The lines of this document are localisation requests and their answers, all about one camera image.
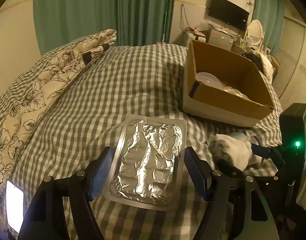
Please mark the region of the green curtain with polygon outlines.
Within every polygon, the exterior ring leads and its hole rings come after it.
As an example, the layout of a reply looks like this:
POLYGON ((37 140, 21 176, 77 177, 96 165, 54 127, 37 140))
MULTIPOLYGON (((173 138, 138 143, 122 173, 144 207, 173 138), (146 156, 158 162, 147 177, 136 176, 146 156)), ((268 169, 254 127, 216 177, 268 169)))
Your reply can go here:
POLYGON ((264 48, 269 47, 274 55, 283 30, 286 0, 255 0, 253 20, 259 20, 264 32, 264 48))
POLYGON ((168 43, 174 0, 33 0, 41 54, 105 29, 118 46, 168 43))

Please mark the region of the green curtain left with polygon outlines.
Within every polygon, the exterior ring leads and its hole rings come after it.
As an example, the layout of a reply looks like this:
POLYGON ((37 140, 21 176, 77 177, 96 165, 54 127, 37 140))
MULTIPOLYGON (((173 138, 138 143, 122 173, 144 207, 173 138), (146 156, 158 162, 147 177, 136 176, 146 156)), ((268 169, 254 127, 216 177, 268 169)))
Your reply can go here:
POLYGON ((118 46, 168 43, 174 0, 33 0, 41 54, 105 29, 118 46))

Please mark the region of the white ribbed suitcase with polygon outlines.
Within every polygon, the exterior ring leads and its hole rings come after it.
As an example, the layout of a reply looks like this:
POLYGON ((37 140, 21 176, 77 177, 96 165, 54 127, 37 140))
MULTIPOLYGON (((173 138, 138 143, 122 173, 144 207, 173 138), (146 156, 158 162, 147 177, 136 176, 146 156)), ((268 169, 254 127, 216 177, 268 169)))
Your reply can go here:
POLYGON ((188 38, 192 39, 192 40, 197 40, 197 41, 201 41, 201 42, 207 42, 207 38, 206 35, 194 28, 191 27, 186 27, 184 29, 184 32, 187 33, 188 38))

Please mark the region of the glowing smartphone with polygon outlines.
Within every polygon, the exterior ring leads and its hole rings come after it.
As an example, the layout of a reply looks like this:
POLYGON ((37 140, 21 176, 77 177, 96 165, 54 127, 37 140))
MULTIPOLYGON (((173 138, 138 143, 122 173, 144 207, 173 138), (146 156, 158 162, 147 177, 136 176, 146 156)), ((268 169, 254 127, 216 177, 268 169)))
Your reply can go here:
POLYGON ((19 233, 23 223, 23 191, 8 180, 5 196, 8 225, 19 233))

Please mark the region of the chair with clothes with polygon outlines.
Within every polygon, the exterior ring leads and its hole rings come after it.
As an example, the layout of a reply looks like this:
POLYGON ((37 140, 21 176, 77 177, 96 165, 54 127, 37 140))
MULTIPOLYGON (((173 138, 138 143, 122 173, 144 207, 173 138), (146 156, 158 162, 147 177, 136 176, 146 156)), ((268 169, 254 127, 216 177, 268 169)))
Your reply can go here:
POLYGON ((242 56, 251 60, 258 70, 264 74, 270 84, 275 80, 278 68, 262 53, 257 51, 247 51, 242 56))

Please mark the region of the floral patterned pillow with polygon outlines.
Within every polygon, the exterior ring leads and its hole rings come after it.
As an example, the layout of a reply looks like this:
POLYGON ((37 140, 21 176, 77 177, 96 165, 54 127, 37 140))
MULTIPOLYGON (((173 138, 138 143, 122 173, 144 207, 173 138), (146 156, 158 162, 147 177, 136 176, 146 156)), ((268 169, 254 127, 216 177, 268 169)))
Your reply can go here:
POLYGON ((106 29, 51 50, 0 97, 0 193, 41 118, 66 87, 116 39, 117 32, 106 29))

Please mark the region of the black wall television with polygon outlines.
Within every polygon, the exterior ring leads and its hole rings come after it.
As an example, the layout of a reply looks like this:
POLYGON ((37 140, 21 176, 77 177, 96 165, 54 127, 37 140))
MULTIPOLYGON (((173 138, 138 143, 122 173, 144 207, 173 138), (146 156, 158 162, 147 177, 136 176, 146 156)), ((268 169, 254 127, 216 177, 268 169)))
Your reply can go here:
POLYGON ((211 0, 208 15, 245 31, 249 12, 228 0, 211 0))

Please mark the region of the clear plastic lid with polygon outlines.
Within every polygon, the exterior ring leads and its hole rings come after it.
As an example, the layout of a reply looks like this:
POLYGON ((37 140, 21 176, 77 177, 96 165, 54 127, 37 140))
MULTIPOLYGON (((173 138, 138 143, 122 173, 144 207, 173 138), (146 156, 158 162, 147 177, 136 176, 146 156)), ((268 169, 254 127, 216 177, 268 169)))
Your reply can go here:
POLYGON ((217 89, 223 89, 221 81, 213 74, 207 72, 199 72, 196 74, 197 81, 204 83, 207 86, 214 87, 217 89))

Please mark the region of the brown cardboard box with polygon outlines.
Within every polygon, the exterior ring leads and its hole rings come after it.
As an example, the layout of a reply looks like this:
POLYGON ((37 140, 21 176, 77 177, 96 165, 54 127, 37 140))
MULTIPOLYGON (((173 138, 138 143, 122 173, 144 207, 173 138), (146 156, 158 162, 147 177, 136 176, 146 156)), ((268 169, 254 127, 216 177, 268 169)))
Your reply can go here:
POLYGON ((267 79, 249 59, 220 47, 192 40, 184 65, 182 108, 185 113, 240 127, 253 127, 273 113, 267 79), (196 74, 216 76, 223 89, 197 81, 196 74), (250 100, 224 91, 235 88, 250 100))

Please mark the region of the white knit glove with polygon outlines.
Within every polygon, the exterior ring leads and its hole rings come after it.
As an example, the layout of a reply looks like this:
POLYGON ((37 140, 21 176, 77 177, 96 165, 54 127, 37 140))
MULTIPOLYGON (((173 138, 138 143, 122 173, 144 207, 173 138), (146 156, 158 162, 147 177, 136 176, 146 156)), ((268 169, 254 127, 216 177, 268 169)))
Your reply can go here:
POLYGON ((252 151, 252 145, 246 137, 237 138, 216 134, 210 141, 210 151, 214 161, 224 160, 244 172, 248 166, 259 164, 263 158, 252 151))

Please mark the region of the white oval vanity mirror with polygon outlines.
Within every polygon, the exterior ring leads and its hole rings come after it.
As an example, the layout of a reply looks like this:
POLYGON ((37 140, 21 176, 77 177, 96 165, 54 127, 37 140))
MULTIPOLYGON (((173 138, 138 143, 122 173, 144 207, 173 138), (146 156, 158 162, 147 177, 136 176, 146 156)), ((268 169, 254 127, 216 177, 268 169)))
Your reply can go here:
POLYGON ((252 39, 252 45, 258 46, 263 42, 264 31, 263 26, 259 20, 252 20, 247 28, 247 34, 252 39))

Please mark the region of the grey mini fridge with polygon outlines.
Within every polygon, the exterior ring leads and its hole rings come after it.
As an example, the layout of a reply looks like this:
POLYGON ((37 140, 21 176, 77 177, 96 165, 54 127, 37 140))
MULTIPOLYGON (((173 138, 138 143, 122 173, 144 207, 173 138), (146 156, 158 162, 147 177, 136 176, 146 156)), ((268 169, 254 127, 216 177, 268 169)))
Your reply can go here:
POLYGON ((233 36, 222 31, 218 31, 216 29, 209 29, 207 31, 207 42, 211 45, 220 47, 225 50, 231 50, 233 41, 233 36))

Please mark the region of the white louvered wardrobe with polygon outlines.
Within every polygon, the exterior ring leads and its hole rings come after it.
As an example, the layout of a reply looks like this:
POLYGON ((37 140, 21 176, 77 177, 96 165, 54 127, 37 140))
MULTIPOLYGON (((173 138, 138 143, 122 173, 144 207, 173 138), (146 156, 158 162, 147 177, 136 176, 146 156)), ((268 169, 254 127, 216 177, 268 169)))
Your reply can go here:
POLYGON ((282 109, 306 103, 306 26, 285 17, 275 57, 280 67, 273 87, 282 109))

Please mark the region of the green curtain right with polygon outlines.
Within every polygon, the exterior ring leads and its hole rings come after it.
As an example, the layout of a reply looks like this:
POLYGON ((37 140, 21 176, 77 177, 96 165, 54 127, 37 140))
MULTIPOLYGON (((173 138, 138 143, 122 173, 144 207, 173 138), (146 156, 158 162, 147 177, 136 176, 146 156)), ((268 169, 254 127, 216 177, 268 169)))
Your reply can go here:
POLYGON ((269 47, 274 55, 283 30, 286 0, 255 0, 253 20, 259 20, 264 32, 264 48, 269 47))

